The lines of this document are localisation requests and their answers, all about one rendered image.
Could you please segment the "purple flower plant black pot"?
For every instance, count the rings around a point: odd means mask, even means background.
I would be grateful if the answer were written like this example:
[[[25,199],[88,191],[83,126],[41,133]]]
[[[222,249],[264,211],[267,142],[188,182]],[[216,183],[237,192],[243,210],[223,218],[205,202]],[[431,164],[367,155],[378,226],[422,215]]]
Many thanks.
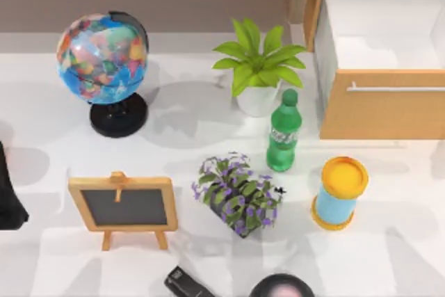
[[[260,227],[274,226],[286,193],[270,175],[255,176],[248,156],[235,151],[203,160],[191,188],[196,200],[243,239]]]

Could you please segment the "colourful globe on black stand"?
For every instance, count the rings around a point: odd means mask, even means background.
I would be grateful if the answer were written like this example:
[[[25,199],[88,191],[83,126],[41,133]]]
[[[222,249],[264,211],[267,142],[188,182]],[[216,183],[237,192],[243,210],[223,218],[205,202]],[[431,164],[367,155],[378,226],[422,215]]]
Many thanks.
[[[83,16],[63,32],[56,52],[59,76],[90,105],[90,123],[98,134],[122,138],[145,124],[147,102],[137,89],[148,52],[145,27],[123,11]]]

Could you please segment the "pale wooden drawer front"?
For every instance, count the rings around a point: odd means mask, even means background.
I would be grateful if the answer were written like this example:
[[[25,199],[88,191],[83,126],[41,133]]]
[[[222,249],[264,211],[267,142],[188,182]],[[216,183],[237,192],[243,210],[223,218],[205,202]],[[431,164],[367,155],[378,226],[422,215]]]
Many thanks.
[[[337,70],[322,139],[445,139],[445,93],[347,92],[353,81],[358,86],[445,86],[445,70]]]

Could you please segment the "green plant in white pot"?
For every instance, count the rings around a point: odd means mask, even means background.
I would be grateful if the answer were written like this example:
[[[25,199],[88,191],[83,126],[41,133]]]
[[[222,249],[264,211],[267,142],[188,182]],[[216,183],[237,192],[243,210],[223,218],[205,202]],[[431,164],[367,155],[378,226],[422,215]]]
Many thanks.
[[[232,20],[236,39],[224,42],[213,50],[224,57],[216,61],[215,70],[231,70],[231,94],[238,107],[252,117],[263,117],[272,109],[283,81],[302,88],[297,73],[306,68],[298,54],[306,47],[284,45],[284,27],[276,25],[263,38],[251,19]]]

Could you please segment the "black stapler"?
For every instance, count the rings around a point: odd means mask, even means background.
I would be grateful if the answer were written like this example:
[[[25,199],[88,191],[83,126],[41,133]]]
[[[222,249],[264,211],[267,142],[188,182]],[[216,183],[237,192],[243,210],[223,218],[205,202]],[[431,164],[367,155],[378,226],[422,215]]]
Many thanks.
[[[173,268],[164,285],[176,297],[215,297],[203,284],[194,280],[180,266]]]

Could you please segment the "green bottle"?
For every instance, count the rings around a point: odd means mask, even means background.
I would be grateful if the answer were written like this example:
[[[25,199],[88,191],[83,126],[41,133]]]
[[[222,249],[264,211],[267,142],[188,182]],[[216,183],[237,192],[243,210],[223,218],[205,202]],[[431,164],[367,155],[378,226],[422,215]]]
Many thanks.
[[[269,144],[266,163],[276,172],[291,168],[295,159],[302,116],[298,110],[298,93],[289,88],[282,93],[280,105],[270,118]]]

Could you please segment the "wooden framed blackboard easel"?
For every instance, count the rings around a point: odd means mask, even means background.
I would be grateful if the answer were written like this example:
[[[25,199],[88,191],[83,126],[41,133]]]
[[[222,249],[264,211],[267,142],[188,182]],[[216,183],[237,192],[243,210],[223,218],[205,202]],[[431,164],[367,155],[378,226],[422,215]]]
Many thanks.
[[[159,248],[168,249],[165,233],[178,230],[169,177],[71,177],[68,190],[91,232],[103,232],[102,250],[111,248],[114,232],[153,232]]]

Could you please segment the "black round object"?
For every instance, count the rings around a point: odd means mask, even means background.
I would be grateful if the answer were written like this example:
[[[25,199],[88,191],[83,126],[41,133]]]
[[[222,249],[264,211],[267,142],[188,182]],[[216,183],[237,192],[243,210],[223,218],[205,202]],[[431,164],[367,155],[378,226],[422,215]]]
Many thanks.
[[[257,283],[249,297],[316,297],[310,286],[300,278],[287,274],[268,275]]]

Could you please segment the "blue can with yellow lid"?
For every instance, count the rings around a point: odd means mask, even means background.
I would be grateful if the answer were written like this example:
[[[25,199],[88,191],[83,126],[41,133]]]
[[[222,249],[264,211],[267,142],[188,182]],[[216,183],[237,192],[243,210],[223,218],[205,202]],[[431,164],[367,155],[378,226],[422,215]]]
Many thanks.
[[[369,175],[354,158],[329,159],[321,172],[321,187],[312,201],[314,221],[325,230],[342,230],[352,220],[357,199],[366,190]]]

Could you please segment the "pulled out drawer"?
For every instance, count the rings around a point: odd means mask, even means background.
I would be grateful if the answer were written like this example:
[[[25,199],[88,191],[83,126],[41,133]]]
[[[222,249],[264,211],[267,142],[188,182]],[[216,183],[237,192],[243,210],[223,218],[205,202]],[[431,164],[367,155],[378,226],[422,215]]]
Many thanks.
[[[339,69],[445,70],[445,0],[322,0],[314,55],[323,118]]]

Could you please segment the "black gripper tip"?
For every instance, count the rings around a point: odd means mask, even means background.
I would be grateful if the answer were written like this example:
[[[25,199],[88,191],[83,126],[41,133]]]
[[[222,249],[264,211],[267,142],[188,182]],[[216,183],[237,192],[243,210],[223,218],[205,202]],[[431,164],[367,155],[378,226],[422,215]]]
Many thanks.
[[[11,183],[6,154],[0,141],[0,230],[18,230],[28,220],[29,213]]]

